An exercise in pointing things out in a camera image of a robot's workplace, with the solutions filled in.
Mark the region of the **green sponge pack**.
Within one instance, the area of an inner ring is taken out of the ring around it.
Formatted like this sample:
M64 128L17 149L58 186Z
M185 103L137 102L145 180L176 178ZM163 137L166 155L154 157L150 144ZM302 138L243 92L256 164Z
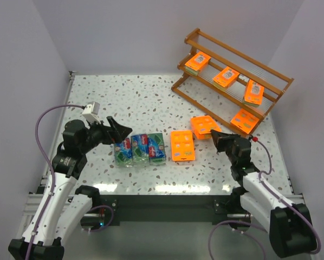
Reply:
M148 137L148 155L151 164L162 165L166 162L165 143L161 133L151 133Z

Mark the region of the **orange sponge box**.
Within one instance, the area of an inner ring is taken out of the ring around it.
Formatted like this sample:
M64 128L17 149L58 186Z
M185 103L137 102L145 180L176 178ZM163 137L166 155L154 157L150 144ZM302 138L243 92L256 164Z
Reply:
M259 118L255 117L245 109L240 109L230 121L233 126L246 134L250 134L258 122Z
M211 57L208 54L199 51L186 62L185 70L197 76L208 65L210 60Z
M212 79L212 84L218 89L226 91L235 83L238 76L238 71L230 67L226 67Z
M263 101L264 87L250 79L246 85L243 103L248 106L259 107Z

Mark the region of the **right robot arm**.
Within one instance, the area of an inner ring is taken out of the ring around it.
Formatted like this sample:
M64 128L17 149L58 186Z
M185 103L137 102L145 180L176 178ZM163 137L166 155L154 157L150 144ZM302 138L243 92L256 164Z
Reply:
M260 171L251 161L251 143L258 139L216 130L211 131L211 136L217 152L227 155L232 177L239 183L228 205L239 206L254 216L268 233L270 245L280 258L318 253L321 242L306 204L279 193L264 179L271 171Z

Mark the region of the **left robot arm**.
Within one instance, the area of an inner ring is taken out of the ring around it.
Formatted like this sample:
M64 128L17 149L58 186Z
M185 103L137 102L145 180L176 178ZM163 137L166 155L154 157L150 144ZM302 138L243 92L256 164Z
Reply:
M98 188L82 185L69 206L65 206L87 163L86 154L99 144L123 141L132 129L107 117L88 126L82 120L66 123L51 162L51 175L36 213L20 239L12 239L8 251L14 259L62 259L64 246L82 217L103 205Z

